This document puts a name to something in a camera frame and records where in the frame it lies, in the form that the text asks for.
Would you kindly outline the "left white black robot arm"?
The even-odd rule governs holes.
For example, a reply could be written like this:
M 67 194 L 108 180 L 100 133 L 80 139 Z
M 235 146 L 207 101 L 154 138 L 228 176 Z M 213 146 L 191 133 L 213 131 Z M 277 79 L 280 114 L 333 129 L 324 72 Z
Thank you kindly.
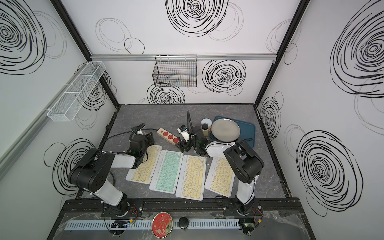
M 155 144 L 152 133 L 142 131 L 130 135 L 130 147 L 127 152 L 111 153 L 92 148 L 72 168 L 68 175 L 70 184 L 90 192 L 103 201 L 118 217 L 130 211 L 126 194 L 108 181 L 111 169 L 137 169 L 149 159 L 148 148 Z

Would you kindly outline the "yellow wireless keyboard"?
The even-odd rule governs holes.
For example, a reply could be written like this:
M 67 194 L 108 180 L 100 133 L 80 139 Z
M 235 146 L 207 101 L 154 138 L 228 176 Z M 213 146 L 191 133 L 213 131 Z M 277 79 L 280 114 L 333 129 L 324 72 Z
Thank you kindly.
M 207 159 L 184 155 L 176 189 L 176 197 L 202 201 Z
M 227 159 L 214 157 L 205 181 L 205 189 L 229 198 L 232 194 L 235 174 Z

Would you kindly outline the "cream power strip red sockets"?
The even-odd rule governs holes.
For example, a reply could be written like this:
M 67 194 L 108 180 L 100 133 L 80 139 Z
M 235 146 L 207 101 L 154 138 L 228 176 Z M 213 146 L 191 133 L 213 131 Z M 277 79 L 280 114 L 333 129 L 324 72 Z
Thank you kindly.
M 176 145 L 180 142 L 177 136 L 173 135 L 172 133 L 170 133 L 169 131 L 166 131 L 163 128 L 159 128 L 157 130 L 157 133 L 161 138 L 171 143 L 172 145 Z

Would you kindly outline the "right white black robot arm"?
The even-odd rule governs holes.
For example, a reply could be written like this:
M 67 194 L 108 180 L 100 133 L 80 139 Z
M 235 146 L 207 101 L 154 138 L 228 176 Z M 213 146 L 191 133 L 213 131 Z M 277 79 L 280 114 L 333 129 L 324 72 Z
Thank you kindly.
M 198 127 L 178 128 L 179 143 L 184 151 L 194 149 L 201 157 L 223 158 L 239 180 L 236 194 L 237 212 L 249 213 L 255 201 L 255 186 L 265 164 L 246 140 L 231 142 L 209 141 Z

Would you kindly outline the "mint green wireless keyboard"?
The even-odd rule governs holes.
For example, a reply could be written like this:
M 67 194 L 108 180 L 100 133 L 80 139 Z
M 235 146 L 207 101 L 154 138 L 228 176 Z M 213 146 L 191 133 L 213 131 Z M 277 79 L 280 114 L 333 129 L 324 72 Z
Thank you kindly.
M 150 183 L 150 190 L 168 194 L 176 192 L 183 153 L 162 150 Z

